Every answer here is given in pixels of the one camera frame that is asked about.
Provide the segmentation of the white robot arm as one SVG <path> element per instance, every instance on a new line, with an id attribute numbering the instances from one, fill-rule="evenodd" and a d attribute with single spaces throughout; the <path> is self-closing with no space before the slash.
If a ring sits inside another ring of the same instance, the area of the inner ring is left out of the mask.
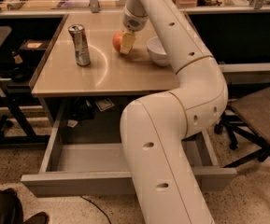
<path id="1" fill-rule="evenodd" d="M 225 78 L 200 36 L 171 0 L 127 0 L 126 19 L 149 17 L 179 86 L 132 101 L 121 141 L 146 224 L 215 224 L 182 140 L 225 110 Z"/>

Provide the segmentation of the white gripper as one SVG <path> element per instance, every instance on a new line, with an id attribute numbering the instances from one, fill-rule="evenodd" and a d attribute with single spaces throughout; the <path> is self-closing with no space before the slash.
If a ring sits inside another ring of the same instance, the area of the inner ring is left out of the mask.
<path id="1" fill-rule="evenodd" d="M 148 21 L 148 16 L 137 16 L 129 11 L 127 7 L 123 9 L 122 23 L 124 27 L 130 32 L 139 32 L 143 30 Z M 122 54 L 128 54 L 135 43 L 135 34 L 130 32 L 123 32 L 121 34 L 121 48 Z"/>

